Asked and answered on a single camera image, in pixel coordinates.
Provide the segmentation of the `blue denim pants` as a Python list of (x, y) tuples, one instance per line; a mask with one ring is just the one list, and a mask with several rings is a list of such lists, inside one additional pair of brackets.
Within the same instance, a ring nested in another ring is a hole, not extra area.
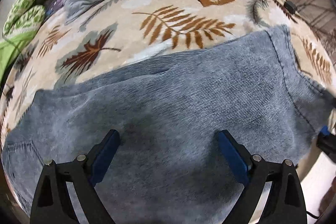
[(45, 160), (67, 162), (109, 130), (121, 145), (96, 191), (117, 223), (219, 223), (241, 192), (218, 132), (268, 161), (298, 163), (333, 96), (301, 73), (286, 26), (158, 56), (86, 82), (39, 90), (2, 152), (29, 213)]

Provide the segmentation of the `black charger adapter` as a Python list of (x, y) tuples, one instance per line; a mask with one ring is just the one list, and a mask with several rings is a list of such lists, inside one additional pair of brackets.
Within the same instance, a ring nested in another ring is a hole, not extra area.
[(288, 10), (290, 14), (295, 14), (297, 11), (297, 6), (291, 1), (285, 1), (284, 7)]

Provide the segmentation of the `green patterned quilt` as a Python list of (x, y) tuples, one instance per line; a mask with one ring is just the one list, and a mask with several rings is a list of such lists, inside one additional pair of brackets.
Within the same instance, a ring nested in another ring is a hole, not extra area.
[(46, 17), (36, 0), (15, 0), (1, 31), (1, 76), (35, 37)]

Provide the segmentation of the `leaf pattern beige blanket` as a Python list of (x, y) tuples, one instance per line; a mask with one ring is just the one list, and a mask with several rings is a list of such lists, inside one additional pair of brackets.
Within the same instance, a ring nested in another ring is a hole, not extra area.
[(8, 134), (39, 90), (86, 82), (158, 56), (204, 50), (286, 26), (298, 70), (335, 96), (335, 69), (310, 27), (278, 0), (105, 0), (72, 23), (61, 9), (30, 43), (29, 59), (9, 75), (1, 114), (1, 156)]

